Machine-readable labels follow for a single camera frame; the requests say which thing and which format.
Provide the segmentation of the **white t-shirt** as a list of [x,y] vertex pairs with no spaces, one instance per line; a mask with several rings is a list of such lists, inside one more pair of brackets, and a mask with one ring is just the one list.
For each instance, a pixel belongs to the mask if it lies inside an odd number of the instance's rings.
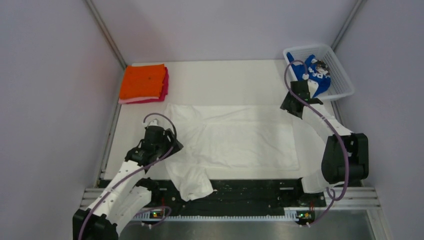
[[324,144],[276,105],[168,104],[183,148],[165,161],[184,201],[210,195],[213,179],[298,179],[320,167]]

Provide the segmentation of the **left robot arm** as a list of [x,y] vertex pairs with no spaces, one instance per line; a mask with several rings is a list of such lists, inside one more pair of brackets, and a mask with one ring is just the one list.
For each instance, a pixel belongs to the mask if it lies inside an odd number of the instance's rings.
[[183,145],[173,125],[145,127],[144,138],[131,148],[115,177],[86,209],[78,209],[72,217],[74,240],[117,240],[125,226],[146,205],[160,202],[159,191],[146,177],[155,164],[179,152]]

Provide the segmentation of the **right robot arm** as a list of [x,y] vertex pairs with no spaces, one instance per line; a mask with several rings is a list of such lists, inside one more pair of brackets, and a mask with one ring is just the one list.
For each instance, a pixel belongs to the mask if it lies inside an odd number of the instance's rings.
[[369,139],[364,133],[354,133],[344,127],[318,98],[312,98],[306,81],[292,81],[280,107],[311,127],[321,138],[323,152],[312,157],[318,166],[301,177],[293,200],[307,206],[313,193],[345,182],[355,182],[369,176]]

